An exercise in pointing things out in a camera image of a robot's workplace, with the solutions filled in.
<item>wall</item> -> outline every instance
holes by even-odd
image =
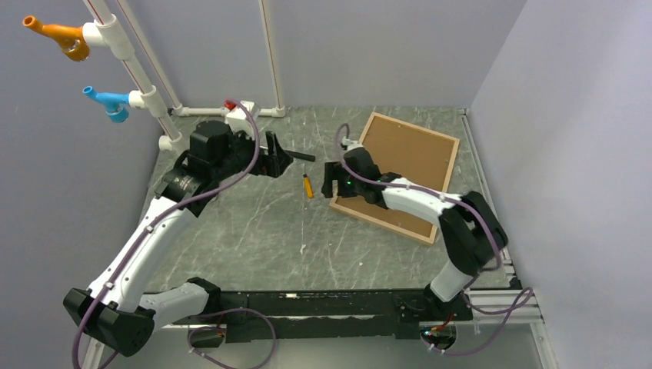
[[[258,0],[128,3],[183,105],[276,105]]]
[[[270,3],[288,104],[467,107],[525,0]]]
[[[75,0],[0,5],[0,367],[71,367],[75,324],[63,297],[135,228],[161,129],[146,111],[112,124],[82,89],[130,91],[122,65],[109,50],[68,60],[22,26],[26,15],[92,20]]]
[[[181,102],[271,107],[258,0],[129,0]],[[525,0],[268,1],[286,105],[469,106]]]
[[[652,367],[652,3],[529,0],[471,128],[562,368]]]

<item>table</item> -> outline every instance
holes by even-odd
[[[260,131],[274,131],[283,148],[316,155],[317,161],[295,160],[276,179],[249,175],[220,194],[182,232],[148,290],[164,291],[195,276],[230,291],[424,287],[446,261],[440,232],[427,246],[336,212],[318,192],[324,162],[335,160],[337,127],[347,122],[357,138],[373,111],[459,138],[448,191],[482,191],[477,159],[456,108],[288,108],[284,118],[260,118]],[[188,141],[194,126],[206,119],[177,118],[176,124]],[[175,159],[171,152],[159,154],[145,206]],[[313,199],[303,189],[303,164],[317,192]],[[474,286],[508,285],[499,270],[483,273]]]

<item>white pvc pipe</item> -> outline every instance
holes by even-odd
[[[134,15],[134,12],[131,10],[131,6],[129,5],[128,0],[116,0],[116,2],[118,3],[118,7],[120,8],[123,16],[127,20],[127,23],[131,27],[131,30],[134,32],[134,35],[136,36],[138,42],[143,48],[143,51],[145,51],[145,56],[150,61],[150,64],[154,69],[154,72],[161,79],[161,83],[163,84],[163,89],[170,97],[170,100],[173,104],[173,109],[175,110],[175,114],[179,117],[188,117],[192,115],[224,116],[227,113],[227,110],[223,107],[189,108],[183,106],[183,104],[179,101],[179,98],[177,97],[175,90],[173,89],[170,80],[168,79],[168,76],[165,74],[163,67],[161,67],[161,63],[158,61],[158,57],[156,56],[154,49],[151,47],[147,37],[145,36],[145,33],[142,31],[142,28],[140,27],[138,20]],[[276,67],[274,64],[274,60],[275,60],[274,38],[269,35],[269,28],[271,27],[269,24],[270,22],[269,22],[269,16],[267,12],[267,9],[269,7],[267,6],[267,1],[264,0],[264,2],[265,4],[263,4],[263,1],[261,1],[259,5],[261,7],[261,19],[263,21],[264,39],[268,49],[269,64],[270,64],[270,70],[272,74],[272,84],[274,88],[274,95],[276,97],[276,106],[274,108],[261,109],[260,116],[280,118],[285,116],[285,105],[283,102],[281,88],[279,86],[280,83],[278,81],[278,73],[276,72]]]
[[[84,23],[81,27],[81,34],[84,36],[84,41],[86,41],[89,46],[107,46],[95,23]]]
[[[259,0],[258,5],[261,9],[263,33],[264,33],[265,45],[267,46],[269,68],[271,71],[271,83],[274,87],[274,95],[276,97],[275,108],[278,111],[282,110],[283,115],[285,115],[285,103],[283,101],[283,94],[281,93],[280,78],[278,77],[278,71],[276,70],[276,64],[274,63],[274,60],[277,60],[278,58],[276,58],[276,44],[274,43],[274,35],[271,26],[271,17],[269,15],[269,4],[267,0]]]
[[[154,53],[154,49],[151,48],[151,45],[149,44],[147,37],[145,37],[145,33],[142,31],[141,26],[138,24],[136,16],[134,15],[134,12],[131,10],[131,6],[129,5],[127,0],[116,0],[116,3],[118,3],[118,7],[120,8],[120,11],[125,16],[125,19],[127,20],[127,23],[129,24],[131,30],[134,32],[134,35],[136,35],[136,39],[141,44],[143,51],[145,51],[145,56],[147,57],[147,59],[149,59],[149,62],[151,63],[151,66],[154,69],[154,72],[161,79],[161,83],[163,84],[163,89],[168,94],[168,97],[172,102],[172,108],[174,110],[178,110],[182,108],[181,102],[179,101],[179,98],[177,97],[175,90],[172,88],[172,84],[170,83],[168,76],[163,71],[163,67],[161,67],[161,63],[158,62],[158,58]]]
[[[223,117],[228,113],[227,108],[186,108],[182,107],[178,109],[176,112],[176,115],[179,117],[190,117],[193,115],[207,115],[207,116],[214,116],[214,117]],[[271,109],[261,109],[260,114],[258,116],[261,117],[273,117],[273,118],[281,118],[285,116],[285,108],[279,109],[279,108],[271,108]]]
[[[108,10],[108,6],[104,0],[94,0],[93,2],[91,0],[84,0],[84,4],[86,4],[86,8],[88,8],[88,11],[91,12],[93,18],[100,25],[111,21],[113,18],[113,14]]]
[[[168,115],[163,98],[151,83],[140,62],[135,57],[134,46],[122,28],[120,21],[106,6],[104,0],[84,0],[86,7],[95,18],[95,25],[106,45],[113,55],[122,61],[131,79],[140,90],[143,101],[150,113],[163,128],[167,136],[158,139],[158,146],[162,150],[182,151],[181,132],[175,127]]]

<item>screwdriver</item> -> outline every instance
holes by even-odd
[[[303,165],[304,167],[304,187],[306,189],[306,195],[308,198],[313,198],[313,193],[312,193],[312,186],[310,185],[310,178],[308,178],[308,175],[305,172],[305,164]]]

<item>blue faucet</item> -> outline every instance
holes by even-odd
[[[129,111],[122,105],[129,105],[129,94],[114,94],[112,92],[100,92],[92,86],[84,87],[84,95],[104,105],[106,115],[115,123],[123,122],[129,116]]]

